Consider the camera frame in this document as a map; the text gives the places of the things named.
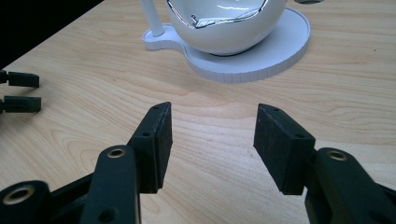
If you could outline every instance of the reflective surface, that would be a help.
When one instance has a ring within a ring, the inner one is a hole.
[[[233,55],[262,41],[275,26],[287,2],[166,1],[171,22],[180,37],[200,51],[217,55]]]

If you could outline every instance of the white plastic rod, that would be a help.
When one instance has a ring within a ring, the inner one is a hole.
[[[154,36],[160,36],[163,34],[163,24],[161,23],[160,17],[158,16],[157,9],[154,6],[152,0],[140,0],[143,11],[146,14],[148,20],[148,26]]]

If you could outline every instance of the wood grain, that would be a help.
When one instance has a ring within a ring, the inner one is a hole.
[[[169,22],[164,1],[156,1]],[[274,77],[223,84],[183,54],[144,48],[137,0],[105,1],[7,67],[40,75],[37,114],[0,117],[0,189],[41,179],[57,189],[125,144],[147,110],[173,104],[164,188],[142,195],[144,223],[307,223],[303,196],[278,192],[253,145],[258,103],[282,108],[317,138],[353,154],[396,189],[396,2],[325,0],[289,7],[310,20],[305,56]]]

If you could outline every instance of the black connector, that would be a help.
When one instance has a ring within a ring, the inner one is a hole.
[[[38,88],[40,77],[35,74],[0,70],[0,83],[7,83],[7,81],[9,86]]]
[[[0,100],[0,114],[7,113],[35,113],[41,110],[41,97],[5,96]]]

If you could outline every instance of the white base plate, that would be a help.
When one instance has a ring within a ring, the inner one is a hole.
[[[286,7],[274,30],[253,48],[233,56],[216,56],[186,44],[171,24],[163,24],[163,35],[143,34],[147,49],[177,49],[183,52],[197,74],[219,82],[257,81],[279,74],[304,56],[311,28],[299,11]]]

